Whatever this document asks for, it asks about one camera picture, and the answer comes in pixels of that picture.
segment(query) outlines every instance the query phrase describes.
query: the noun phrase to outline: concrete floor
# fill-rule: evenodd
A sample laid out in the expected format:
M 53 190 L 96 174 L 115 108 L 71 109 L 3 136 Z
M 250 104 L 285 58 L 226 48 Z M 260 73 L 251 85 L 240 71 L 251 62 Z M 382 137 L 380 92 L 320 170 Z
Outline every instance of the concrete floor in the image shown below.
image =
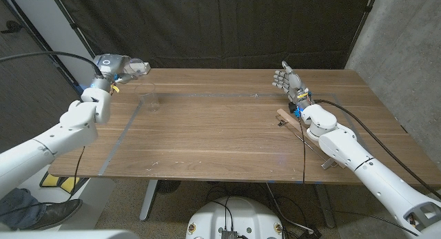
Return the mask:
M 226 183 L 226 186 L 228 190 L 235 189 L 238 195 L 268 205 L 261 191 L 254 184 Z M 212 185 L 206 182 L 183 181 L 174 193 L 158 194 L 150 218 L 146 222 L 141 222 L 138 216 L 146 187 L 146 180 L 116 180 L 116 188 L 96 224 L 96 229 L 128 229 L 138 234 L 140 238 L 184 238 L 188 221 L 206 204 L 205 197 Z M 313 185 L 303 187 L 295 184 L 271 184 L 271 188 L 274 193 L 288 196 L 297 202 L 304 210 L 308 223 L 317 226 L 322 238 L 404 238 L 401 230 L 392 225 L 373 218 L 350 214 L 335 213 L 337 227 L 329 229 L 325 226 L 321 211 L 312 203 L 318 204 Z M 393 219 L 363 186 L 328 185 L 327 189 L 335 210 Z M 221 194 L 213 194 L 210 198 L 221 196 Z M 301 223 L 302 217 L 297 208 L 288 201 L 280 201 L 286 217 Z M 282 223 L 298 235 L 301 234 L 301 230 L 293 228 L 283 220 Z

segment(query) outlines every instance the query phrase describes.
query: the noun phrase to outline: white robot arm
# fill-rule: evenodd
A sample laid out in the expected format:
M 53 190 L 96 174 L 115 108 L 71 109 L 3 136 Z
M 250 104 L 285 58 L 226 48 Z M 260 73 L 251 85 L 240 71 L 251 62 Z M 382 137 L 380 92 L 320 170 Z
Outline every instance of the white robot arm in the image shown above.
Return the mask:
M 287 93 L 289 100 L 296 104 L 295 115 L 310 125 L 308 137 L 318 141 L 324 153 L 346 165 L 359 177 L 398 224 L 414 232 L 405 232 L 407 237 L 415 238 L 425 233 L 439 235 L 441 202 L 416 191 L 375 159 L 357 142 L 353 131 L 337 123 L 333 114 L 314 104 L 298 75 L 284 61 L 282 65 L 288 74 L 276 71 L 273 85 Z
M 115 54 L 97 56 L 94 62 L 103 76 L 84 90 L 83 102 L 72 102 L 59 124 L 0 154 L 0 198 L 60 155 L 94 142 L 95 123 L 106 124 L 110 118 L 112 85 L 137 79 L 150 69 L 139 59 Z

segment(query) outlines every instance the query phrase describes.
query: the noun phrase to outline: humanoid robot hand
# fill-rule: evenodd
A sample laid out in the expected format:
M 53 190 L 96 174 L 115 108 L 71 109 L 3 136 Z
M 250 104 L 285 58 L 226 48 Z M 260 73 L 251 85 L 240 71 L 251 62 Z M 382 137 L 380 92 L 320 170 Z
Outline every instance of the humanoid robot hand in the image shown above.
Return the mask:
M 276 70 L 273 86 L 283 90 L 287 94 L 289 101 L 295 103 L 298 90 L 302 88 L 302 81 L 285 61 L 282 61 L 282 66 L 285 72 Z
M 283 90 L 283 92 L 287 94 L 289 101 L 296 102 L 296 90 L 295 87 L 290 85 L 290 79 L 296 80 L 298 79 L 298 76 L 296 76 L 295 74 L 287 74 L 286 72 L 276 70 L 273 86 Z

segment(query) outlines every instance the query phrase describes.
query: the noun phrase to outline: table top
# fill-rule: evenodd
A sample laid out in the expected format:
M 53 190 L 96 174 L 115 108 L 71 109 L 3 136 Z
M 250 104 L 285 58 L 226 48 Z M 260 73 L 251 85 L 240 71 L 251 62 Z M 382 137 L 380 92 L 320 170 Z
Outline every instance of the table top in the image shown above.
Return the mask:
M 421 179 L 430 185 L 441 183 L 438 168 L 356 72 L 296 72 L 314 99 L 343 105 Z M 271 85 L 273 75 L 274 70 L 152 69 L 140 80 L 120 85 L 121 91 L 112 97 L 111 119 L 98 126 L 98 139 L 85 148 L 78 176 L 302 181 L 302 142 L 286 127 L 277 126 L 277 110 L 288 111 L 288 98 Z M 140 103 L 134 93 L 140 83 L 155 84 L 158 111 L 149 112 Z M 409 184 L 417 184 L 356 121 L 335 107 L 321 105 L 354 130 L 373 156 Z M 49 172 L 73 176 L 81 150 L 56 159 Z M 323 162 L 307 147 L 306 183 L 360 182 L 347 168 L 324 170 Z

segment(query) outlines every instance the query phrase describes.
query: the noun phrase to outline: dark backdrop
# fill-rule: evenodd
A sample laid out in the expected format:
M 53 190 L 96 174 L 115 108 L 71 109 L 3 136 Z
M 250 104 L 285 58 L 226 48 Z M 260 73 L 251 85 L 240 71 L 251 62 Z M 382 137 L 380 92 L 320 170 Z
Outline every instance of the dark backdrop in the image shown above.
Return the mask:
M 61 0 L 96 54 L 152 67 L 342 68 L 368 0 Z

